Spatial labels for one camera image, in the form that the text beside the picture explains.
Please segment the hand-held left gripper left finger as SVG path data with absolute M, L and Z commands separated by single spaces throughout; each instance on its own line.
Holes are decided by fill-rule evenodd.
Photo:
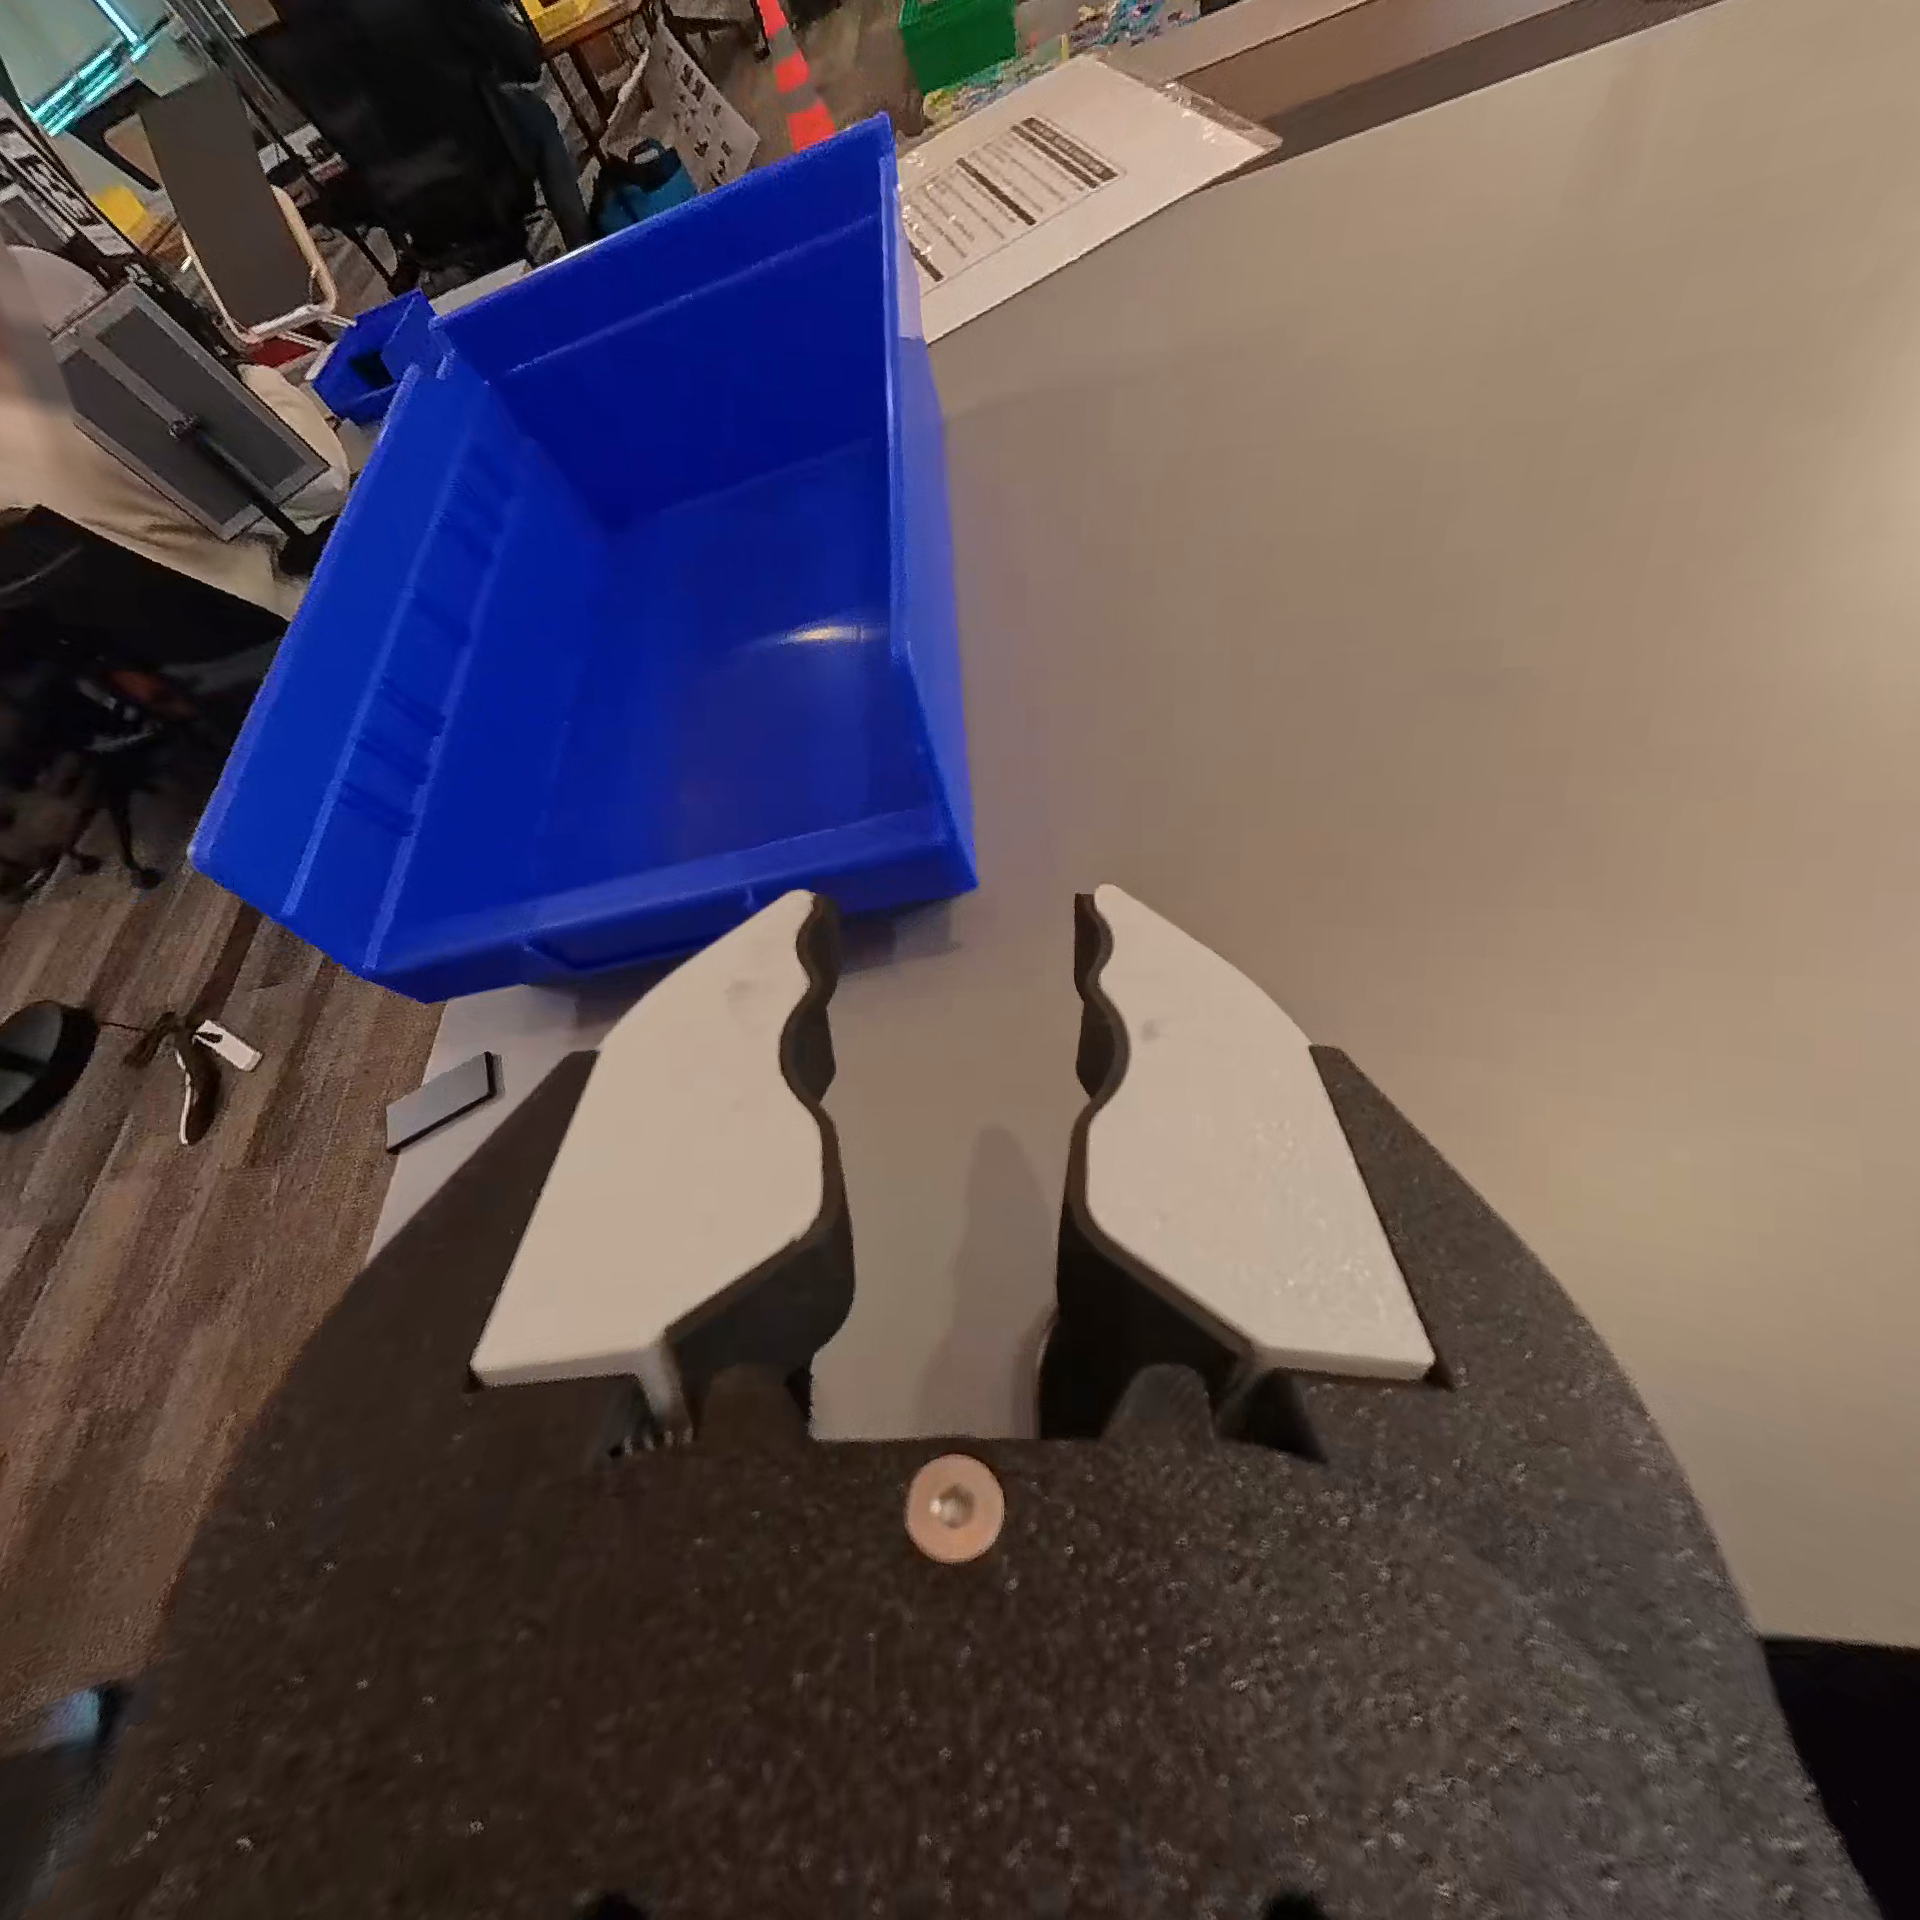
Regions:
M 829 1002 L 838 916 L 791 892 L 596 1050 L 470 1352 L 485 1388 L 625 1380 L 651 1428 L 809 1428 L 854 1250 Z

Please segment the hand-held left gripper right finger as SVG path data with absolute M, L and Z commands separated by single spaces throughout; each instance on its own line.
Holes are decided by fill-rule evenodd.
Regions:
M 1112 883 L 1071 903 L 1080 1002 L 1046 1329 L 1046 1418 L 1108 1420 L 1191 1369 L 1219 1423 L 1293 1377 L 1423 1384 L 1437 1363 L 1305 1031 Z

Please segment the large blue plastic bin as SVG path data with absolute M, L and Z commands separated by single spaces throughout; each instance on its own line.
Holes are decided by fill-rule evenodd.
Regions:
M 414 1002 L 976 887 L 885 119 L 433 323 L 190 863 Z

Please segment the small black flat block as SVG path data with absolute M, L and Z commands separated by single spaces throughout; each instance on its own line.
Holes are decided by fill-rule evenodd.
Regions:
M 383 1119 L 383 1146 L 397 1154 L 487 1107 L 499 1095 L 499 1062 L 485 1050 L 428 1078 L 420 1088 L 397 1097 Z

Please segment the black round floor object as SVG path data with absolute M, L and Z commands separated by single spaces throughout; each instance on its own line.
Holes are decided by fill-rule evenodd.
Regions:
M 92 1011 L 37 999 L 1 1019 L 5 1137 L 32 1129 L 79 1084 L 100 1039 Z

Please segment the black chair base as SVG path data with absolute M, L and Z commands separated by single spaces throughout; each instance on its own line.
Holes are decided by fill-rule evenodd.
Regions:
M 62 870 L 99 873 L 95 823 L 139 895 L 165 872 L 137 848 L 135 803 L 169 759 L 232 744 L 236 703 L 271 663 L 288 618 L 95 536 L 47 508 L 5 510 L 5 833 L 27 799 L 71 800 L 63 836 L 5 852 L 5 903 Z

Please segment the small blue plastic bin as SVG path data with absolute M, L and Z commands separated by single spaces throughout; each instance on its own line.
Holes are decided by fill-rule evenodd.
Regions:
M 321 354 L 305 384 L 336 418 L 372 427 L 393 408 L 401 379 L 437 364 L 433 324 L 422 294 L 372 307 Z

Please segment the grey drawer cabinet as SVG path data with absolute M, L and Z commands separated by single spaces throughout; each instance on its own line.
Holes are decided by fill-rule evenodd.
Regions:
M 52 331 L 79 431 L 222 543 L 288 513 L 327 463 L 149 296 L 120 286 Z

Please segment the teal bag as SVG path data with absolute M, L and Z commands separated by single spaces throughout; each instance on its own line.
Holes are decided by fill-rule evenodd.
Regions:
M 678 151 L 646 136 L 632 151 L 599 162 L 588 206 L 592 238 L 623 234 L 696 195 Z

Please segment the laminated printed paper sheet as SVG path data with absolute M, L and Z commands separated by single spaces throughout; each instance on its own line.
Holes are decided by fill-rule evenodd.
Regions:
M 1083 55 L 926 136 L 899 220 L 935 346 L 1187 198 L 1279 154 L 1269 129 Z

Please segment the chair with dark backrest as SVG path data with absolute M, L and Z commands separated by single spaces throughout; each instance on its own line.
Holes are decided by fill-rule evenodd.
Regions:
M 141 105 L 159 187 L 215 315 L 239 348 L 344 331 L 339 283 L 277 191 L 238 88 L 222 71 Z

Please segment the white printed board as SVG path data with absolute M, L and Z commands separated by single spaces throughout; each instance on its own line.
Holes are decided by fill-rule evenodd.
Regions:
M 686 44 L 659 20 L 641 68 L 646 107 L 639 136 L 669 148 L 695 193 L 744 176 L 760 154 L 760 136 L 707 78 Z

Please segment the black office chair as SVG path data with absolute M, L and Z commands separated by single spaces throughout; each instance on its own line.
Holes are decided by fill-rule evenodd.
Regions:
M 565 252 L 595 241 L 521 4 L 277 2 L 244 46 L 342 159 L 339 211 L 389 238 L 401 288 L 533 259 L 537 212 Z

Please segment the green plastic crate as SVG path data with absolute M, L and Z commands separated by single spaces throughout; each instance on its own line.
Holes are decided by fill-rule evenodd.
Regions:
M 920 96 L 971 81 L 1019 54 L 1016 2 L 901 2 L 896 26 Z

